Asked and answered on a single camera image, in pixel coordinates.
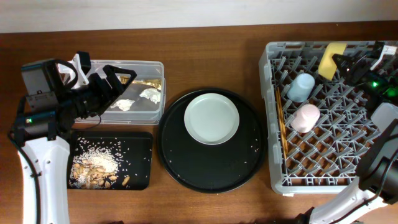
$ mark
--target wooden surface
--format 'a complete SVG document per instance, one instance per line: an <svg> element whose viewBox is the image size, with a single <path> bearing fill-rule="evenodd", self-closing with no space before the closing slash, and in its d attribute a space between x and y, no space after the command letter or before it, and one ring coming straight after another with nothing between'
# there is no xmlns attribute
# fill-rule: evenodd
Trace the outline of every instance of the wooden surface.
<svg viewBox="0 0 398 224"><path fill-rule="evenodd" d="M21 65L44 58L70 60L77 50L93 59L155 60L165 67L167 103L191 90L220 87L249 100L266 120L258 61L271 41L397 40L398 22L287 24L189 29L104 30L0 35L0 222L22 220L22 173L6 132L26 93ZM150 131L155 126L98 129ZM72 223L238 223L294 218L332 195L283 197L271 189L267 162L245 185L224 194L202 194L174 181L153 150L149 187L143 191L68 190ZM360 220L394 223L398 205Z"/></svg>

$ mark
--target gray dish rack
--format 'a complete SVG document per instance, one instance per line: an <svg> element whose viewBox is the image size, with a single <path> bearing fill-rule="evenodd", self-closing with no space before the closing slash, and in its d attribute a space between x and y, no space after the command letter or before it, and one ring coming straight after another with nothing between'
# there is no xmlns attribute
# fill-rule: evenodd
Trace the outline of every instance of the gray dish rack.
<svg viewBox="0 0 398 224"><path fill-rule="evenodd" d="M346 43L345 55L364 54L374 44L373 41ZM318 65L328 44L271 42L259 61L261 92L267 111L271 186L278 194L337 194L354 179L358 161L380 135L366 117L367 99L362 91L345 85L338 71L332 81L318 75ZM382 69L394 68L386 65ZM293 79L304 72L314 76L314 89L307 101L293 103L286 93ZM280 89L284 111L289 148L286 160L280 143L276 87ZM290 122L294 112L306 103L317 106L321 116L315 129L300 134L292 129Z"/></svg>

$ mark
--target plastic cup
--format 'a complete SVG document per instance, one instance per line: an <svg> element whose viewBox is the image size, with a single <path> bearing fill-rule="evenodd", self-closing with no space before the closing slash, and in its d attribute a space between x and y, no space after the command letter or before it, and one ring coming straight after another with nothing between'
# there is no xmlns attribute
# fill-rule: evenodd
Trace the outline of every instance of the plastic cup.
<svg viewBox="0 0 398 224"><path fill-rule="evenodd" d="M291 99L293 102L304 102L310 96L314 85L315 79L312 77L312 75L308 73L302 73L298 75L290 85L290 89L287 92L287 97L289 97L289 99Z"/></svg>
<svg viewBox="0 0 398 224"><path fill-rule="evenodd" d="M306 104L296 111L294 119L291 122L292 128L297 132L307 133L311 131L317 123L320 116L319 109L312 105Z"/></svg>

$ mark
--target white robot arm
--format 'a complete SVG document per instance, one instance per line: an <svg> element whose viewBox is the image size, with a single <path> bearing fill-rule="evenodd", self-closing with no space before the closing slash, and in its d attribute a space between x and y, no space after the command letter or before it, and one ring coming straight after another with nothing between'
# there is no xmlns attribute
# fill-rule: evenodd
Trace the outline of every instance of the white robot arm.
<svg viewBox="0 0 398 224"><path fill-rule="evenodd" d="M333 200L320 207L311 208L304 215L300 214L295 222L350 224L374 209L396 203L397 158L398 119L395 119L360 160L354 181Z"/></svg>
<svg viewBox="0 0 398 224"><path fill-rule="evenodd" d="M9 139L21 159L24 224L69 223L67 139L74 120L104 113L137 77L135 71L105 65L106 78L97 73L86 78L91 67L88 53L78 52L73 62L50 59L22 67L29 94L19 103ZM63 79L65 72L72 72L72 79ZM130 75L129 80L122 84L116 73ZM26 100L30 113L24 111Z"/></svg>

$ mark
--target clear plastic container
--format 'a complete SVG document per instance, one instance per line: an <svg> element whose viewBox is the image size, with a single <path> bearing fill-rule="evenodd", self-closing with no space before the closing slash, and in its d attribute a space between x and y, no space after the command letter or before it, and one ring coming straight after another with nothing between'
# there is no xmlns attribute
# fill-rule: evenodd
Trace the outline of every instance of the clear plastic container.
<svg viewBox="0 0 398 224"><path fill-rule="evenodd" d="M87 76L92 73L98 73L101 78L106 77L102 68L105 65L113 65L119 68L134 70L137 77L134 79L127 90L115 100L114 103L101 115L103 124L159 124L160 118L164 112L166 83L164 78L164 66L161 62L131 61L131 60L91 60L91 70ZM150 99L140 96L140 94L149 88L155 88L143 82L160 82L160 101L153 102ZM129 110L123 111L115 106L119 100L134 100ZM76 119L76 123L98 123L98 116L87 119Z"/></svg>

